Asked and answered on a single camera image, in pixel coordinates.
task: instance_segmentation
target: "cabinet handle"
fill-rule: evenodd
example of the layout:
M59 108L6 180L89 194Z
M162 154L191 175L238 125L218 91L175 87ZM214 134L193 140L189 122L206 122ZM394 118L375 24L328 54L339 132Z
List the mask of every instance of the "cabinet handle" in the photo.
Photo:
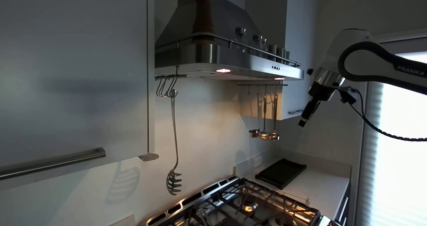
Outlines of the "cabinet handle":
M67 156L60 156L56 158L50 158L40 160L36 162L25 163L21 165L15 165L0 169L0 180L10 179L18 176L23 176L30 173L36 173L45 171L57 167L63 167L66 165L73 165L92 159L105 158L105 150L101 147L94 150L88 150L80 153L74 153Z
M290 115L297 115L297 114L300 114L302 112L303 112L303 110L297 110L297 111L289 112L289 114Z
M340 217L338 218L338 221L340 221L340 222L341 222L341 219L343 218L343 214L344 214L344 210L346 209L347 201L348 201L348 197L346 197L346 200L344 201L344 205L343 205L343 208L341 209Z

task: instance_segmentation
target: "stainless steel range hood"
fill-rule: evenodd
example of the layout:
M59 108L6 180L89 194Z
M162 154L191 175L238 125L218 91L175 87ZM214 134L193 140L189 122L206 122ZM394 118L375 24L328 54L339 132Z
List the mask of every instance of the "stainless steel range hood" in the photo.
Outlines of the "stainless steel range hood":
M248 38L259 34L249 14L228 0L211 0L212 23L215 33L192 33L196 16L195 0L178 0L180 3L174 15L156 42L155 74L180 74L218 80L301 80L304 71L299 64L287 60L289 65L235 49L235 28L247 29ZM211 36L211 43L195 44L196 36ZM219 69L229 69L219 73Z

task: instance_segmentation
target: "black cable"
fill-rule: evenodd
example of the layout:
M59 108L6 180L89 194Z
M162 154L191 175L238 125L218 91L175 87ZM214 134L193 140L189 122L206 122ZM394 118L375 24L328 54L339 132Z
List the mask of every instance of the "black cable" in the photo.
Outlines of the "black cable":
M353 105L350 104L350 106L351 106L351 108L353 108L354 111L356 111L356 113L358 115L360 115L360 117L362 117L363 121L366 124L368 124L372 129L374 129L378 133L380 133L382 135L385 135L387 137L390 137L390 138L395 138L395 139L399 139L399 140L403 140L403 141L411 141L411 142L427 142L427 138L404 138L404 137L400 137L400 136L389 134L389 133L384 132L383 130L377 128L373 123L371 123L371 121L369 121L369 119L365 115L365 110L363 109L363 97L362 97L361 92L359 90L357 90L357 89L354 89L354 90L357 91L357 94L359 94L359 96L360 96L360 103L361 103L362 113L360 113L359 111L357 111L357 109L355 109L353 107Z

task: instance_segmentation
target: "backsplash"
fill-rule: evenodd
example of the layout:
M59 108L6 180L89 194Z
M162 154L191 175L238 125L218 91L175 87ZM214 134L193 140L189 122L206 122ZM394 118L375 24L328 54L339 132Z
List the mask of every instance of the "backsplash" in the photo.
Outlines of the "backsplash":
M176 87L182 195L166 190L175 164L169 98L156 98L155 148L160 158L132 158L0 191L1 224L8 226L106 226L130 214L136 222L196 188L232 174L232 167L271 148L249 138L256 118L239 114L232 82L180 79Z

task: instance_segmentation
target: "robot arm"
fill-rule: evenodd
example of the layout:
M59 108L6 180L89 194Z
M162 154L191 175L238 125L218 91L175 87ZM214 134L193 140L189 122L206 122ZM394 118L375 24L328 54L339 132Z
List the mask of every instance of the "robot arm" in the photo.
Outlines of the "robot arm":
M313 79L308 91L312 99L299 122L302 127L321 101L329 101L335 90L346 90L340 87L345 79L387 83L427 95L427 64L389 53L360 29L346 29L335 37Z

